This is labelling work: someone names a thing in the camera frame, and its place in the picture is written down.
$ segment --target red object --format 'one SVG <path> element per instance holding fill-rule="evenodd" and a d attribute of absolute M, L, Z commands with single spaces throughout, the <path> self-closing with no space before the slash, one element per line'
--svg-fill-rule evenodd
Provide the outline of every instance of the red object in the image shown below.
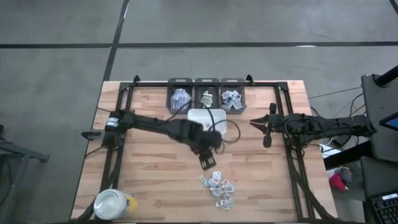
<path fill-rule="evenodd" d="M 336 187 L 337 189 L 340 190 L 346 190 L 343 181 L 341 180 L 340 174 L 335 173 L 332 177 L 330 177 L 329 183 L 332 187 Z"/>

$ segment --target keyboard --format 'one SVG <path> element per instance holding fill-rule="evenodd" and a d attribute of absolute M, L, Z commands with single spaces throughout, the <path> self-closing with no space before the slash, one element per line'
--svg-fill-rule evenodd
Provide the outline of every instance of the keyboard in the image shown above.
<path fill-rule="evenodd" d="M 398 193 L 372 197 L 371 203 L 379 223 L 398 223 Z"/>

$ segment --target pile of cards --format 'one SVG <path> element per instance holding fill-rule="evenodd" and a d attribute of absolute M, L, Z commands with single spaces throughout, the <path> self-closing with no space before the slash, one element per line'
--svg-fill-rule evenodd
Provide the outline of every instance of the pile of cards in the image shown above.
<path fill-rule="evenodd" d="M 171 108 L 179 110 L 183 107 L 183 110 L 188 109 L 188 102 L 191 100 L 191 96 L 184 89 L 176 89 L 171 98 Z"/>
<path fill-rule="evenodd" d="M 221 105 L 221 107 L 223 109 L 231 109 L 232 107 L 234 107 L 235 109 L 241 109 L 242 103 L 241 103 L 241 98 L 242 95 L 240 95 L 236 90 L 234 91 L 225 91 L 222 95 L 223 97 L 223 104 Z"/>
<path fill-rule="evenodd" d="M 202 95 L 200 103 L 202 103 L 203 108 L 211 108 L 213 104 L 213 94 L 209 94 L 209 91 L 205 91 Z"/>
<path fill-rule="evenodd" d="M 233 199 L 230 195 L 235 191 L 234 186 L 228 181 L 221 181 L 221 172 L 214 171 L 210 179 L 206 179 L 203 175 L 199 180 L 205 185 L 206 188 L 211 190 L 211 195 L 215 198 L 222 198 L 216 202 L 217 208 L 229 210 L 233 206 Z"/>

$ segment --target metal stand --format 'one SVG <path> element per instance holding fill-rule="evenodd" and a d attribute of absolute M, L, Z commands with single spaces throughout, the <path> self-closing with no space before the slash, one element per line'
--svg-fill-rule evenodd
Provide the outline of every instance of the metal stand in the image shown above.
<path fill-rule="evenodd" d="M 38 159 L 40 162 L 47 162 L 49 160 L 50 155 L 42 154 L 39 152 L 32 151 L 30 149 L 26 149 L 24 147 L 20 147 L 15 145 L 12 142 L 6 141 L 3 138 L 0 139 L 0 156 L 5 156 L 8 159 L 9 156 L 17 156 L 22 158 L 21 166 L 17 172 L 17 176 L 12 178 L 10 189 L 5 195 L 6 199 L 2 205 L 2 213 L 0 215 L 0 223 L 10 223 L 10 218 L 12 214 L 12 209 L 16 203 L 16 197 L 19 195 L 21 183 L 26 173 L 27 165 L 29 159 Z"/>

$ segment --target computer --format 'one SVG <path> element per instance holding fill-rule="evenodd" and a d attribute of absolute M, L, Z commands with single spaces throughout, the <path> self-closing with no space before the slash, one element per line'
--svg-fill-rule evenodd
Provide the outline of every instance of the computer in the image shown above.
<path fill-rule="evenodd" d="M 386 128 L 390 128 L 395 131 L 398 131 L 398 112 L 380 120 L 379 124 Z"/>

